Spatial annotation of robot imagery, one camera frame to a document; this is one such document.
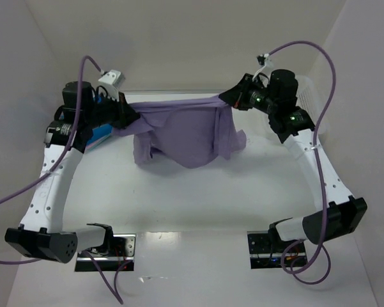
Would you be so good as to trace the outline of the purple polo shirt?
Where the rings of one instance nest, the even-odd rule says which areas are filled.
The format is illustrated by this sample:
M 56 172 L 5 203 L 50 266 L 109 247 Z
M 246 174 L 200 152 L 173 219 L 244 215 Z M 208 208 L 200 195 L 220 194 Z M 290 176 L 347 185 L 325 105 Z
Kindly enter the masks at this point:
M 229 160 L 246 147 L 245 132 L 236 129 L 231 107 L 218 96 L 134 102 L 131 107 L 139 119 L 125 129 L 114 128 L 112 133 L 133 136 L 137 165 L 150 162 L 158 153 L 194 169 L 217 157 Z

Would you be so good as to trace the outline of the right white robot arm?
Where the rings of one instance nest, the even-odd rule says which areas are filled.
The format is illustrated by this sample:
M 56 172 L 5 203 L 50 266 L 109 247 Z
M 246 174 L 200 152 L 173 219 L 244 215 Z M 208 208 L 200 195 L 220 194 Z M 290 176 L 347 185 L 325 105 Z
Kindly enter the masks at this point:
M 279 69 L 271 73 L 267 85 L 245 74 L 219 98 L 235 109 L 257 109 L 267 114 L 271 129 L 298 163 L 311 189 L 316 212 L 272 223 L 270 238 L 278 243 L 309 240 L 319 244 L 353 233 L 367 211 L 367 203 L 354 197 L 337 175 L 315 135 L 314 122 L 296 104 L 297 91 L 295 74 Z

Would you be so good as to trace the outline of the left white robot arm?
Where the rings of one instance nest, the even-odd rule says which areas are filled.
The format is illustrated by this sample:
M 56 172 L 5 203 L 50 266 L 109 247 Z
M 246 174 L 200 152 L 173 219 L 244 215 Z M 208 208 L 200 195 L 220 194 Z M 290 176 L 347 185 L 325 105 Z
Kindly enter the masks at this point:
M 45 135 L 44 179 L 37 184 L 30 206 L 17 228 L 8 228 L 5 241 L 21 255 L 68 263 L 76 253 L 96 249 L 106 255 L 114 248 L 112 227 L 89 223 L 81 230 L 63 230 L 63 213 L 73 175 L 95 128 L 127 128 L 140 118 L 118 85 L 84 81 L 63 88 L 60 106 Z

